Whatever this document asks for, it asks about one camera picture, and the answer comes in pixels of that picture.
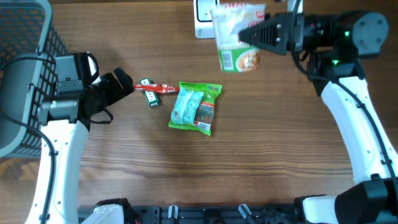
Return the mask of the red snack packet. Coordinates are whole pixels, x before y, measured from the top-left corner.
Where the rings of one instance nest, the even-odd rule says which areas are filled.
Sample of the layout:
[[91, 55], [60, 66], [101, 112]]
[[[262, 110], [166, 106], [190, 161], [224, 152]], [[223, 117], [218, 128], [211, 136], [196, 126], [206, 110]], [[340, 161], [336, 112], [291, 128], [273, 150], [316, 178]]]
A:
[[178, 93], [179, 87], [172, 87], [167, 84], [137, 84], [133, 85], [136, 90], [147, 91], [153, 93]]

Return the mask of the small green box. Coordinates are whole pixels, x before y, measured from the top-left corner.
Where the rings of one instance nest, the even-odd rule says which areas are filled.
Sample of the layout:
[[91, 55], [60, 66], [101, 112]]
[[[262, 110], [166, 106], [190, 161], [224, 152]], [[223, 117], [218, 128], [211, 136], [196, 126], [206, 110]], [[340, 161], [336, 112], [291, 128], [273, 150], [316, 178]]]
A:
[[[140, 84], [153, 84], [153, 81], [147, 78], [143, 78], [139, 80]], [[144, 91], [142, 90], [143, 94], [146, 97], [146, 100], [151, 108], [155, 108], [160, 105], [160, 101], [157, 97], [157, 94], [151, 91]]]

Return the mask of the cup noodles container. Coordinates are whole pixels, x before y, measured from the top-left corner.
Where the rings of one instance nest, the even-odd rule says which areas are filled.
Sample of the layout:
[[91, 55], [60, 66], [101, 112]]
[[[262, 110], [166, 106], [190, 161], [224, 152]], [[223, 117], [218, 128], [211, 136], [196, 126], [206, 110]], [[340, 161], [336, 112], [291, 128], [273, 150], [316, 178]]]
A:
[[259, 67], [261, 50], [240, 40], [239, 33], [262, 22], [265, 4], [224, 3], [211, 11], [216, 46], [223, 72], [248, 72]]

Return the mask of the teal wet wipes packet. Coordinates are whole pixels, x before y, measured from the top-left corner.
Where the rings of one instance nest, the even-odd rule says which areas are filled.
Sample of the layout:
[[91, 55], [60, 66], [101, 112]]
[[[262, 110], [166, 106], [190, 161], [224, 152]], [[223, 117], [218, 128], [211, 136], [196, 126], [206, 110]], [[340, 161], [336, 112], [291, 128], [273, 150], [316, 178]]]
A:
[[204, 92], [195, 92], [181, 87], [172, 110], [171, 121], [174, 124], [193, 124], [203, 95]]

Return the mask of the green snack bag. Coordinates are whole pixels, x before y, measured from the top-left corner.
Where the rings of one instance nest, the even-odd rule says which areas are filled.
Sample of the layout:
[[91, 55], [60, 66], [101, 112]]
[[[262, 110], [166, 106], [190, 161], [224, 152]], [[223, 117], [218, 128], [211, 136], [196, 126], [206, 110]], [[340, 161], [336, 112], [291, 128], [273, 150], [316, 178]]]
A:
[[180, 82], [179, 87], [184, 87], [187, 90], [195, 92], [204, 92], [200, 105], [197, 108], [196, 116], [193, 124], [174, 124], [169, 121], [169, 127], [183, 130], [200, 131], [208, 136], [211, 135], [211, 125], [215, 115], [216, 98], [222, 91], [222, 86], [213, 83], [188, 83]]

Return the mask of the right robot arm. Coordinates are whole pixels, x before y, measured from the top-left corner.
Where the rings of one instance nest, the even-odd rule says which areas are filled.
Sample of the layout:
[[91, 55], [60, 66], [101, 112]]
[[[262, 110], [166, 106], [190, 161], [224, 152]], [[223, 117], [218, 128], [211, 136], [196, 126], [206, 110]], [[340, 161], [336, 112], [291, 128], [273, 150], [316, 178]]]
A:
[[389, 33], [378, 12], [282, 13], [239, 32], [240, 41], [291, 53], [332, 113], [349, 154], [354, 186], [336, 196], [295, 199], [296, 223], [396, 223], [397, 152], [373, 107], [360, 61], [377, 57]]

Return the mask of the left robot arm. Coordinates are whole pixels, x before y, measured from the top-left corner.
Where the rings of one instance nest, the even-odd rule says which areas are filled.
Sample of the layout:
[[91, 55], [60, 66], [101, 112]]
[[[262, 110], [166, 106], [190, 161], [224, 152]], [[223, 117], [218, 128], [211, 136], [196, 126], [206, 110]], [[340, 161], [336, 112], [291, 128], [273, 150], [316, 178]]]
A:
[[41, 157], [27, 223], [78, 223], [80, 162], [92, 117], [134, 91], [122, 68], [100, 75], [89, 52], [58, 56], [58, 80], [40, 105]]

